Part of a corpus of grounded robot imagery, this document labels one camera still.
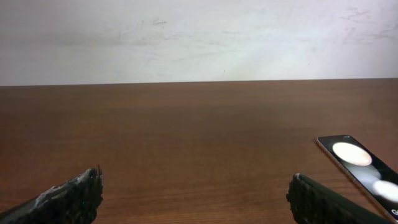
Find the black smartphone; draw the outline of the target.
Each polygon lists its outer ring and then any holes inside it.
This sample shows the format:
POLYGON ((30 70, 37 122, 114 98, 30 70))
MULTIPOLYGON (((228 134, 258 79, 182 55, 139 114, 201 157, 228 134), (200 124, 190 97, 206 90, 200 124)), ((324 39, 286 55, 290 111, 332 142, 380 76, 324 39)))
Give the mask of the black smartphone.
POLYGON ((397 223, 397 173, 350 135, 323 136, 317 144, 343 173, 397 223))

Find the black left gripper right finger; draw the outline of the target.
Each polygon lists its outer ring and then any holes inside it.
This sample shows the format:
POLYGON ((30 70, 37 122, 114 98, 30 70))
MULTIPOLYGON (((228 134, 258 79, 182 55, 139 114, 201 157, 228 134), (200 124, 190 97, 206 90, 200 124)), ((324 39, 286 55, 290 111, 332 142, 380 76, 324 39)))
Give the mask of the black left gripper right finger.
POLYGON ((391 224, 299 173, 292 177, 286 198, 298 224, 391 224))

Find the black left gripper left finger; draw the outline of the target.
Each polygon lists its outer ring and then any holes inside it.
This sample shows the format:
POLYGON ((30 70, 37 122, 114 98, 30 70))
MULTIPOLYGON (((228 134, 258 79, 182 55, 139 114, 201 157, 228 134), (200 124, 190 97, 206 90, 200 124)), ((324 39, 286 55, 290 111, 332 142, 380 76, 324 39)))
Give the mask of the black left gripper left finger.
POLYGON ((18 206, 1 213, 1 224, 92 223, 103 201, 102 170, 84 173, 53 186, 18 206))

